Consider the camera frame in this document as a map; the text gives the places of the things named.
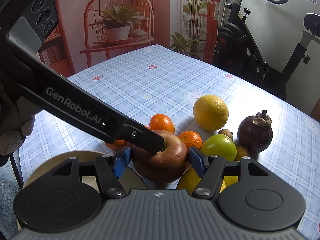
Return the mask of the gloved operator hand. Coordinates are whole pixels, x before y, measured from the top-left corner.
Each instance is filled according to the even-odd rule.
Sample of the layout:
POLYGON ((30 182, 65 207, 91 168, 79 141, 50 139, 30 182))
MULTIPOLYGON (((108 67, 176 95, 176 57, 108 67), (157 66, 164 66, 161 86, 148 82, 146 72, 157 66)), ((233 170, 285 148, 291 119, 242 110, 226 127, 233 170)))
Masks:
POLYGON ((9 154, 19 149, 25 138, 32 134, 35 115, 42 109, 26 98, 13 99, 1 86, 1 166, 9 154))

